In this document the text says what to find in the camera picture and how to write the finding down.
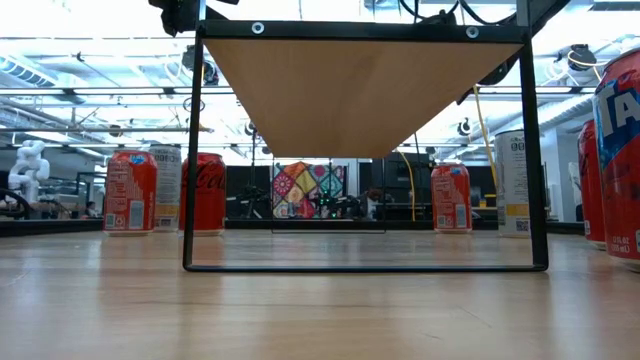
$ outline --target red soda can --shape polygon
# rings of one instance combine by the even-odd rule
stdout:
[[[153,231],[157,166],[146,151],[116,151],[107,166],[103,230],[109,235]]]
[[[640,271],[640,52],[610,62],[593,100],[607,252]]]
[[[471,183],[464,165],[439,165],[431,172],[434,229],[439,233],[471,231]]]
[[[596,143],[594,120],[587,121],[582,127],[582,132],[578,136],[578,156],[584,234],[587,240],[595,247],[600,250],[606,250],[604,214],[602,210],[602,184],[600,183],[598,144]]]
[[[180,196],[180,230],[184,231],[187,202],[187,168],[182,163],[182,192]],[[198,153],[194,235],[211,236],[224,232],[226,216],[226,169],[222,156]]]

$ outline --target colorful artwork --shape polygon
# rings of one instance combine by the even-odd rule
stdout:
[[[276,164],[273,178],[273,215],[276,218],[314,219],[320,214],[313,201],[320,192],[344,195],[343,166],[311,165],[304,162],[283,166]]]

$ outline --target irn-bru can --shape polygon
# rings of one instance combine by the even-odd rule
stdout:
[[[153,231],[157,167],[146,151],[113,154],[107,165],[103,230],[112,236]]]
[[[529,189],[524,131],[496,134],[498,232],[505,237],[529,237]]]
[[[439,233],[471,231],[471,184],[464,165],[439,165],[431,172],[433,228]]]
[[[640,52],[610,62],[593,99],[607,252],[640,271]]]
[[[188,162],[182,164],[180,230],[184,230],[187,204]],[[224,232],[226,216],[226,168],[222,156],[198,153],[194,235],[212,236]]]
[[[179,146],[153,144],[149,148],[158,166],[156,186],[156,232],[178,230],[182,154]]]
[[[600,183],[600,166],[598,165],[596,129],[593,120],[584,123],[578,136],[578,157],[580,161],[584,235],[595,247],[605,250],[602,185]]]

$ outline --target white robot figure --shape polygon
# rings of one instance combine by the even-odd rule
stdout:
[[[41,180],[49,178],[49,162],[42,158],[44,142],[40,140],[27,140],[18,149],[16,164],[9,171],[9,190],[22,194],[24,186],[27,202],[38,201],[38,187]]]

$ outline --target wooden panel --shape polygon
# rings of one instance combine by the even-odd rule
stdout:
[[[175,234],[4,238],[0,358],[640,358],[638,274],[581,236],[549,238],[548,273],[393,276],[188,274]],[[227,262],[530,259],[525,242],[482,231],[228,231],[198,242],[199,256]]]
[[[209,39],[279,157],[386,156],[514,44]]]

